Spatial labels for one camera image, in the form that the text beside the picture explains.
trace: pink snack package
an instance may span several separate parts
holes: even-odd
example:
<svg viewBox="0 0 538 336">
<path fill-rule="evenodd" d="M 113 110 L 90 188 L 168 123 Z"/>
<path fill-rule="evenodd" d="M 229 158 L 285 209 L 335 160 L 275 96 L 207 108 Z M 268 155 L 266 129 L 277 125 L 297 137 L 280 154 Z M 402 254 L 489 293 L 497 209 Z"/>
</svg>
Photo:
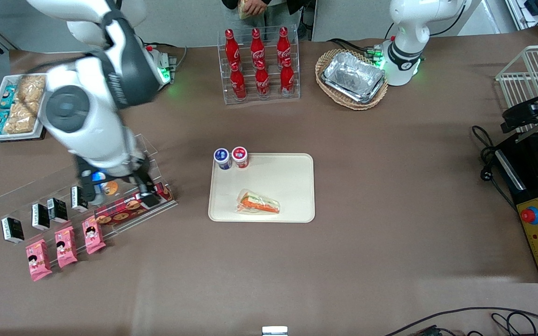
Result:
<svg viewBox="0 0 538 336">
<path fill-rule="evenodd" d="M 73 227 L 63 228 L 55 232 L 55 246 L 57 249 L 57 263 L 60 267 L 78 261 Z"/>
<path fill-rule="evenodd" d="M 103 234 L 99 224 L 97 223 L 94 216 L 89 217 L 86 221 L 83 221 L 83 233 L 84 233 L 84 244 L 86 245 L 86 252 L 92 254 L 95 251 L 98 251 L 105 247 L 103 242 Z"/>
<path fill-rule="evenodd" d="M 28 257 L 28 270 L 32 281 L 37 281 L 52 273 L 45 240 L 41 239 L 26 247 L 26 257 Z"/>
</svg>

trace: white tray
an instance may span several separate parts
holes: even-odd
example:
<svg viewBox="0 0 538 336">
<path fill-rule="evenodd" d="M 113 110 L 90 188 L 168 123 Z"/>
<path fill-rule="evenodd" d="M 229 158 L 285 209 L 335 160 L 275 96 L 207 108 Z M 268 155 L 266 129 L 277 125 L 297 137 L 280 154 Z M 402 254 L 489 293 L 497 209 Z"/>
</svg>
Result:
<svg viewBox="0 0 538 336">
<path fill-rule="evenodd" d="M 30 74 L 30 75 L 47 76 L 47 74 Z M 23 75 L 9 75 L 9 76 L 4 77 L 4 79 L 1 81 L 1 86 L 0 86 L 0 102 L 1 102 L 1 97 L 4 95 L 6 86 L 9 84 L 18 84 L 18 81 L 20 80 L 22 76 Z M 41 98 L 41 103 L 39 104 L 38 116 L 41 115 L 44 96 L 45 94 L 43 94 L 43 97 Z M 0 142 L 13 142 L 13 141 L 40 139 L 42 131 L 43 131 L 43 125 L 41 124 L 40 119 L 37 118 L 35 121 L 35 125 L 32 128 L 32 132 L 20 133 L 20 134 L 0 134 Z"/>
<path fill-rule="evenodd" d="M 248 153 L 250 164 L 221 170 L 213 163 L 209 218 L 215 222 L 308 223 L 314 219 L 314 165 L 308 154 Z M 280 203 L 276 215 L 235 211 L 242 189 Z"/>
</svg>

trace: person's hand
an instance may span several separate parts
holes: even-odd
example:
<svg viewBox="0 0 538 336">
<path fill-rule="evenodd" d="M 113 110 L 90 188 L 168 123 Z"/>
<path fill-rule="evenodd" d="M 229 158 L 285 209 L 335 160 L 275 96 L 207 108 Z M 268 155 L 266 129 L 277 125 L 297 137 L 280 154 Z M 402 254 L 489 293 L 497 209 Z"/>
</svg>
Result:
<svg viewBox="0 0 538 336">
<path fill-rule="evenodd" d="M 265 9 L 267 9 L 267 4 L 262 0 L 247 0 L 244 5 L 244 13 L 251 16 L 262 14 Z"/>
</svg>

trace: beige tray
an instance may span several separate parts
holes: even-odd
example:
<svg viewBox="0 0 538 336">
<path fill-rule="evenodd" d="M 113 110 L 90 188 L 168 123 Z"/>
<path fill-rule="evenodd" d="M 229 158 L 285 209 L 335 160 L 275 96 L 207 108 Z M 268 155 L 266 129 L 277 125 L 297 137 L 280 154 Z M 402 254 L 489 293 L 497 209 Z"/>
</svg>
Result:
<svg viewBox="0 0 538 336">
<path fill-rule="evenodd" d="M 228 170 L 213 163 L 209 218 L 216 222 L 308 223 L 314 219 L 314 164 L 308 154 L 248 153 L 250 164 Z M 280 203 L 276 215 L 237 213 L 242 189 Z"/>
</svg>

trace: black jacket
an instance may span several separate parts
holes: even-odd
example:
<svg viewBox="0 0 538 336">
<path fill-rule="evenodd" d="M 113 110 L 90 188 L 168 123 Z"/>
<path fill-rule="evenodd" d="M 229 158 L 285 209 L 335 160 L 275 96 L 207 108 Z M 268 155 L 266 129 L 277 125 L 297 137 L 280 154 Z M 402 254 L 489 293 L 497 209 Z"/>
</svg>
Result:
<svg viewBox="0 0 538 336">
<path fill-rule="evenodd" d="M 238 6 L 238 0 L 221 0 L 224 5 L 229 9 L 234 9 Z M 269 4 L 271 0 L 263 0 L 265 4 Z M 290 15 L 296 13 L 302 6 L 306 5 L 308 0 L 287 0 L 288 9 L 290 9 Z"/>
</svg>

